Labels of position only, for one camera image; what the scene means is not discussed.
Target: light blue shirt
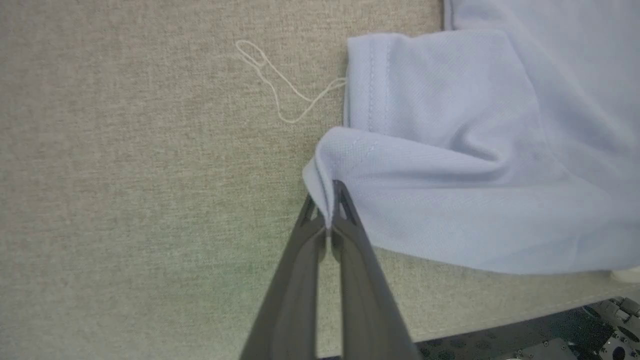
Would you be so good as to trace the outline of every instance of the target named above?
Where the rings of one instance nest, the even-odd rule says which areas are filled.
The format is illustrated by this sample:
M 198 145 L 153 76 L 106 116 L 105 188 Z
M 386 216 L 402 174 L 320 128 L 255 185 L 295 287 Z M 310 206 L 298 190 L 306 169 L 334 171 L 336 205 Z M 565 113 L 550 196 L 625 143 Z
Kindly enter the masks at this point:
M 514 274 L 640 265 L 640 1 L 445 0 L 349 39 L 344 127 L 303 175 L 375 246 Z

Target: loose thread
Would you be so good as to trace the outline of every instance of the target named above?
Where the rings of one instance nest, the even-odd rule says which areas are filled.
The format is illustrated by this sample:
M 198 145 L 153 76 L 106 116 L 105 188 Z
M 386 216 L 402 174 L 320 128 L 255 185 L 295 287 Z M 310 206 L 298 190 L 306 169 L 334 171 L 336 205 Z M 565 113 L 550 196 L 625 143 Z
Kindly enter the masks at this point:
M 260 57 L 262 58 L 261 61 L 256 60 L 255 58 L 253 58 L 253 56 L 249 55 L 246 51 L 242 50 L 242 45 L 248 45 L 252 48 L 254 48 L 259 54 Z M 238 40 L 236 42 L 236 49 L 238 50 L 238 52 L 240 53 L 240 59 L 242 61 L 244 61 L 247 65 L 249 65 L 250 67 L 252 67 L 255 70 L 256 75 L 258 75 L 258 77 L 262 80 L 262 82 L 264 82 L 265 84 L 269 85 L 269 87 L 271 88 L 271 92 L 273 92 L 273 97 L 275 99 L 276 102 L 276 108 L 278 110 L 278 117 L 280 118 L 280 120 L 288 123 L 288 124 L 295 124 L 297 122 L 299 122 L 303 117 L 305 117 L 305 115 L 311 111 L 311 109 L 316 105 L 316 103 L 318 102 L 318 100 L 322 99 L 328 92 L 341 88 L 343 86 L 345 86 L 347 84 L 347 78 L 337 78 L 334 79 L 332 82 L 329 83 L 329 85 L 326 86 L 326 88 L 324 88 L 324 90 L 322 92 L 320 92 L 320 94 L 318 94 L 316 96 L 315 99 L 311 99 L 309 97 L 304 96 L 303 94 L 301 94 L 298 89 L 296 89 L 295 86 L 293 86 L 293 84 L 271 63 L 271 61 L 269 61 L 269 58 L 264 54 L 264 51 L 262 51 L 262 49 L 260 49 L 259 47 L 257 47 L 254 43 L 250 42 L 249 40 Z M 275 71 L 276 74 L 278 74 L 278 76 L 280 76 L 280 79 L 283 79 L 287 85 L 289 85 L 289 88 L 291 90 L 293 90 L 293 92 L 300 97 L 301 99 L 303 99 L 304 101 L 309 102 L 309 106 L 307 106 L 307 108 L 305 109 L 305 111 L 303 111 L 300 116 L 298 116 L 295 119 L 287 119 L 282 115 L 282 109 L 280 107 L 280 98 L 278 97 L 278 92 L 276 91 L 275 86 L 273 86 L 273 84 L 267 80 L 264 77 L 264 74 L 262 73 L 262 68 L 265 67 L 266 65 L 269 65 L 269 67 Z

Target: beige tablecloth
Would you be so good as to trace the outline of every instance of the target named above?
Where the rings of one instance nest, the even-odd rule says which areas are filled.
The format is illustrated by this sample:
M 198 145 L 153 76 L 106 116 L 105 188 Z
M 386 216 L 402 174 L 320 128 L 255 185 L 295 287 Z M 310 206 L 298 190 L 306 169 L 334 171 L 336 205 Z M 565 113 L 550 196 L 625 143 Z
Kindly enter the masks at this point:
M 315 96 L 347 37 L 440 29 L 436 0 L 0 2 L 0 359 L 237 357 L 342 91 L 297 124 L 234 53 Z M 272 71 L 284 115 L 306 106 Z M 624 291 L 605 273 L 488 274 L 378 252 L 416 340 Z M 340 349 L 337 267 L 318 351 Z

